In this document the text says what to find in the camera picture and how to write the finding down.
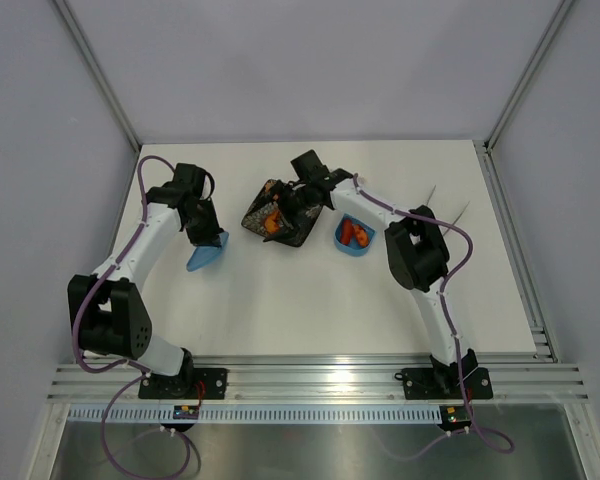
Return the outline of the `blue lunch box lid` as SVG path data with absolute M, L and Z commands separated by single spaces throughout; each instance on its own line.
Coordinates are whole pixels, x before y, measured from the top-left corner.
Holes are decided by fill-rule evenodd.
M 186 264 L 188 272 L 195 272 L 219 259 L 224 253 L 229 240 L 229 233 L 223 231 L 219 234 L 219 246 L 197 246 Z

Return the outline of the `red sausage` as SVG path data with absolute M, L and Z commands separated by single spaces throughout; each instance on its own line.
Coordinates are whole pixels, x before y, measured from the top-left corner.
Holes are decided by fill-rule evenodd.
M 341 223 L 339 242 L 348 246 L 355 237 L 355 228 L 350 218 L 345 218 Z

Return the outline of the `blue lunch box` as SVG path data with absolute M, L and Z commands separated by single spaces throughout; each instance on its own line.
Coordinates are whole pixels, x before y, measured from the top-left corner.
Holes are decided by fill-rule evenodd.
M 350 218 L 353 222 L 353 225 L 359 224 L 367 231 L 369 238 L 370 238 L 370 243 L 367 248 L 361 248 L 358 245 L 358 243 L 356 242 L 355 237 L 351 240 L 351 243 L 348 246 L 342 245 L 339 242 L 341 223 L 345 218 Z M 341 217 L 341 219 L 334 231 L 333 240 L 334 240 L 334 245 L 335 245 L 336 249 L 339 250 L 340 252 L 347 254 L 349 256 L 352 256 L 352 257 L 361 257 L 361 256 L 364 256 L 365 254 L 367 254 L 369 252 L 369 250 L 371 249 L 375 235 L 376 235 L 376 231 L 374 229 L 372 229 L 368 225 L 364 224 L 363 222 L 359 221 L 358 219 L 356 219 L 350 215 L 344 214 Z

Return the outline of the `metal tongs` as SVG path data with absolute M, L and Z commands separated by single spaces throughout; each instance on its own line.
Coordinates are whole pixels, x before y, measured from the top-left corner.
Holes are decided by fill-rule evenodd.
M 438 220 L 457 226 L 471 203 L 468 194 L 459 188 L 438 187 L 434 184 L 425 199 L 425 205 Z

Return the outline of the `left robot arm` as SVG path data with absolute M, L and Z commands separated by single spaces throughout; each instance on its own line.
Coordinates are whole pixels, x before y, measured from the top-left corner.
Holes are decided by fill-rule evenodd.
M 192 354 L 154 333 L 142 288 L 174 237 L 193 247 L 189 272 L 224 252 L 229 234 L 218 222 L 212 201 L 215 181 L 194 164 L 172 166 L 161 186 L 141 186 L 141 215 L 126 243 L 89 275 L 68 284 L 72 350 L 78 365 L 102 374 L 129 365 L 140 371 L 144 399 L 222 397 L 220 370 L 198 369 Z

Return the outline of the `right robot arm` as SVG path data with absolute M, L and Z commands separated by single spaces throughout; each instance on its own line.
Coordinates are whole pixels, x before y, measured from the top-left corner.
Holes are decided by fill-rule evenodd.
M 279 181 L 271 188 L 274 203 L 288 226 L 276 235 L 299 230 L 302 213 L 327 207 L 354 217 L 385 240 L 389 271 L 408 290 L 418 306 L 429 338 L 436 389 L 446 396 L 466 393 L 478 367 L 475 352 L 451 318 L 447 286 L 468 262 L 473 242 L 466 232 L 435 217 L 429 207 L 402 210 L 365 190 L 357 174 L 329 170 L 309 150 L 291 161 L 295 182 Z

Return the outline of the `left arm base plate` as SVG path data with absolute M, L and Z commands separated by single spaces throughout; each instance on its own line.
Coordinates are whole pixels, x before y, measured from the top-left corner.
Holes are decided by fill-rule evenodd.
M 227 388 L 225 368 L 195 368 L 185 378 L 182 375 L 151 375 L 141 381 L 138 397 L 142 400 L 223 400 Z

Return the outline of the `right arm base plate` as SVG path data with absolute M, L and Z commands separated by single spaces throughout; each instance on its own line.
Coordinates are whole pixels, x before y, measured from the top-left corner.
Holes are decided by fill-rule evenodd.
M 405 368 L 394 374 L 402 383 L 407 400 L 462 400 L 457 373 L 442 379 L 432 367 Z M 491 379 L 486 368 L 478 367 L 464 374 L 463 384 L 468 400 L 490 400 L 494 397 Z

